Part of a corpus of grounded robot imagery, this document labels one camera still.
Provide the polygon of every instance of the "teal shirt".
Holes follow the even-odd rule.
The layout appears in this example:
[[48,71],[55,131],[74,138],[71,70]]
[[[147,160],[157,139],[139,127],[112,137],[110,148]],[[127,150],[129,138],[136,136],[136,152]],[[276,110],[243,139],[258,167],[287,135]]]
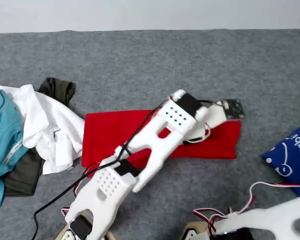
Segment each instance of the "teal shirt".
[[[0,90],[0,176],[13,170],[18,160],[27,152],[22,145],[23,123],[17,106]],[[0,206],[5,185],[0,179]]]

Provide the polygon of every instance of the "carpet floor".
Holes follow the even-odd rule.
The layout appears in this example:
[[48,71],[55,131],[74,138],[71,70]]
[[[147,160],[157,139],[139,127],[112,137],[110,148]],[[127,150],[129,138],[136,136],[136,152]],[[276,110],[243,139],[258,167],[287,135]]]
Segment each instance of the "carpet floor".
[[[237,159],[168,160],[139,193],[123,201],[111,231],[118,240],[177,240],[199,221],[192,209],[241,209],[255,181],[281,182],[260,155],[300,126],[300,30],[110,31],[0,34],[0,85],[36,89],[46,77],[76,83],[70,108],[87,113],[151,109],[184,89],[201,99],[240,99],[246,113]],[[83,172],[44,175],[32,197],[6,198],[0,239],[29,240],[33,213]],[[296,197],[258,186],[253,208]],[[52,240],[65,222],[68,193],[38,216],[38,240]],[[273,240],[253,230],[256,240]]]

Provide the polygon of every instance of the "white shirt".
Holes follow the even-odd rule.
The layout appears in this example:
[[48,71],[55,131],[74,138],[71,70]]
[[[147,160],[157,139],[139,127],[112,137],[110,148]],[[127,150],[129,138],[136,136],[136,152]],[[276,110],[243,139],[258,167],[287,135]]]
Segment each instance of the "white shirt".
[[0,86],[18,106],[24,121],[23,145],[36,148],[43,174],[70,168],[82,155],[85,122],[61,102],[35,92],[31,84],[20,88]]

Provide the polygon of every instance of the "black cord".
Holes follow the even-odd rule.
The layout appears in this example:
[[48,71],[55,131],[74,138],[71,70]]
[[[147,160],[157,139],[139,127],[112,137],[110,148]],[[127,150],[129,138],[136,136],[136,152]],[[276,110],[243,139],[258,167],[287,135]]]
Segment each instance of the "black cord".
[[57,200],[59,200],[63,195],[65,195],[67,192],[69,192],[73,187],[75,187],[81,180],[83,180],[84,178],[86,178],[87,176],[89,176],[90,174],[93,174],[94,172],[104,169],[106,167],[109,167],[117,162],[120,161],[120,158],[122,156],[122,154],[124,153],[124,151],[126,151],[128,149],[128,144],[131,142],[131,140],[134,138],[134,136],[142,129],[143,125],[147,122],[148,118],[155,112],[157,111],[161,105],[164,103],[165,101],[163,101],[162,103],[160,103],[159,106],[157,106],[156,108],[154,108],[153,110],[151,110],[147,116],[144,118],[144,120],[142,121],[142,123],[139,125],[139,127],[134,131],[134,133],[131,135],[131,137],[129,138],[129,140],[122,146],[121,151],[119,152],[118,157],[113,160],[112,162],[109,162],[105,165],[99,166],[96,169],[93,169],[89,172],[87,172],[86,174],[82,175],[81,177],[79,177],[74,183],[72,183],[70,186],[68,186],[63,192],[61,192],[58,196],[56,196],[54,199],[52,199],[50,202],[48,202],[47,204],[45,204],[44,206],[42,206],[41,208],[39,208],[37,211],[34,212],[33,214],[33,218],[34,218],[34,222],[35,222],[35,232],[33,234],[33,237],[31,238],[31,240],[35,240],[37,233],[38,233],[38,229],[39,229],[39,224],[38,224],[38,220],[37,220],[37,215],[42,212],[43,210],[45,210],[47,207],[49,207],[50,205],[52,205],[53,203],[55,203]]
[[215,102],[215,101],[210,101],[210,100],[199,100],[199,102],[201,102],[201,103],[206,103],[206,104],[214,104],[214,105],[217,105],[217,106],[219,106],[219,107],[223,107],[222,104],[219,104],[219,103],[217,103],[217,102]]

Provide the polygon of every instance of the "red towel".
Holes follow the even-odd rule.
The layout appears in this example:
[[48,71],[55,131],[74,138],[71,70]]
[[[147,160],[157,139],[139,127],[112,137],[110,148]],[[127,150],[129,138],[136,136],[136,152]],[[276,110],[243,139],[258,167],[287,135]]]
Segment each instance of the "red towel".
[[[128,110],[89,113],[85,116],[82,166],[101,162],[126,142],[150,110]],[[241,132],[240,121],[227,121],[211,129],[204,141],[180,145],[170,158],[235,159],[236,144]],[[151,151],[144,149],[131,155],[128,160],[136,168],[144,168]]]

